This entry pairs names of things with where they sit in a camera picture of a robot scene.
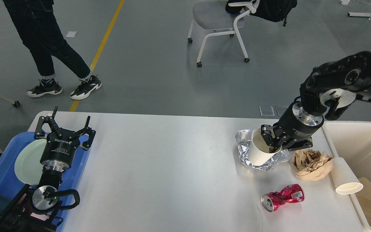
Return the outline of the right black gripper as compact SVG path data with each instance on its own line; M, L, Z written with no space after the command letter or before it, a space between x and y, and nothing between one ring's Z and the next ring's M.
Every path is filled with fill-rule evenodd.
M313 146L310 138L324 123L323 116L314 116L305 111L300 102L293 102L279 121L261 126L261 136L269 153L278 150L296 151Z

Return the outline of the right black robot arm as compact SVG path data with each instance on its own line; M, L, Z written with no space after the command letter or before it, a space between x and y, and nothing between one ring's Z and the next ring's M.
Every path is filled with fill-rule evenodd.
M325 120L337 120L355 100L371 102L371 52L315 67L299 91L277 123L261 126L268 152L312 147Z

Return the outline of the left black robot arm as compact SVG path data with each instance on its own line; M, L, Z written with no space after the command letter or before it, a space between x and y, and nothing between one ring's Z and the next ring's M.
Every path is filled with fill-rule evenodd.
M6 205L0 213L0 232L54 232L63 222L57 213L81 201L74 187L66 187L63 175L71 169L78 148L91 148L96 131L89 125L90 116L78 131L59 127L57 110L51 116L40 116L35 129L35 141L44 145L42 152L32 152L40 163L38 182L25 184Z

